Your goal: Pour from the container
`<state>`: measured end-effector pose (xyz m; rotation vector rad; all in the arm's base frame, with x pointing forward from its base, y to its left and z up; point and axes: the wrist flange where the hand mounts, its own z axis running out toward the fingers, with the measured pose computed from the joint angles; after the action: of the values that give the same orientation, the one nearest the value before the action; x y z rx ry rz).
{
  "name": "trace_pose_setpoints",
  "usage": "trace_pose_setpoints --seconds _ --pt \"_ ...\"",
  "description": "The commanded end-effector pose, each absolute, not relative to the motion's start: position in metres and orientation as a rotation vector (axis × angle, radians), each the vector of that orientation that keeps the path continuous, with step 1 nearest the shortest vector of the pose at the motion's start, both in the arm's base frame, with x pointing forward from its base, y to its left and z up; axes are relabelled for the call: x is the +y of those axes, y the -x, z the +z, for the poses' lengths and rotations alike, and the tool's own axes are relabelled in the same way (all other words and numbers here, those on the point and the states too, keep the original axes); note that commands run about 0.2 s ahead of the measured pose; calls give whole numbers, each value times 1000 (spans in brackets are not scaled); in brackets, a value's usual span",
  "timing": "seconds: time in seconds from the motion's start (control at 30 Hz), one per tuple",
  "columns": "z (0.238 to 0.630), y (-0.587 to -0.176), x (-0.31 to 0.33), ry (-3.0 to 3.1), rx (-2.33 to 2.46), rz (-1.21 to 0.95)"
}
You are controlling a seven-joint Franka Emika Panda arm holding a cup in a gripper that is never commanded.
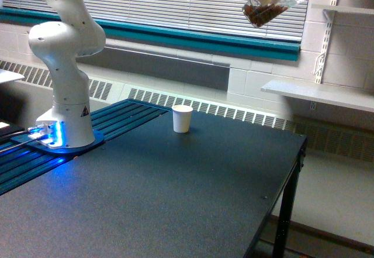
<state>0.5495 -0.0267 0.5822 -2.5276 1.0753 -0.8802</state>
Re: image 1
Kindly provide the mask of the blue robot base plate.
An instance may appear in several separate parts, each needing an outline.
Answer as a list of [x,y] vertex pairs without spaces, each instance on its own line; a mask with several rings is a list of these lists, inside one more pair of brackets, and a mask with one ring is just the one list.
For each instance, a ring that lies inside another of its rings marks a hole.
[[65,148],[59,148],[59,149],[51,149],[51,148],[41,144],[40,142],[37,142],[37,141],[34,141],[34,140],[32,140],[32,142],[26,144],[26,147],[29,147],[33,150],[37,150],[39,152],[52,154],[52,155],[55,155],[55,156],[59,156],[59,155],[79,156],[79,155],[81,155],[85,152],[88,152],[88,151],[100,146],[101,144],[103,144],[105,142],[105,137],[104,137],[103,133],[101,133],[98,130],[94,130],[93,133],[94,133],[95,141],[93,143],[91,143],[90,145],[86,145],[86,146],[83,146],[83,147],[75,147],[75,148],[65,147]]

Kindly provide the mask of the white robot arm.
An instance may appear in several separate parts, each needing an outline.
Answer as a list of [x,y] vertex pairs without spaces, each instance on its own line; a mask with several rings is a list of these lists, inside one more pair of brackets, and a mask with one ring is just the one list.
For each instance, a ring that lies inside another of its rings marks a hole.
[[89,78],[77,66],[78,57],[103,50],[106,35],[89,14],[84,0],[46,0],[60,16],[31,28],[29,46],[47,66],[53,83],[53,106],[36,119],[48,127],[46,147],[73,149],[95,141],[90,117]]

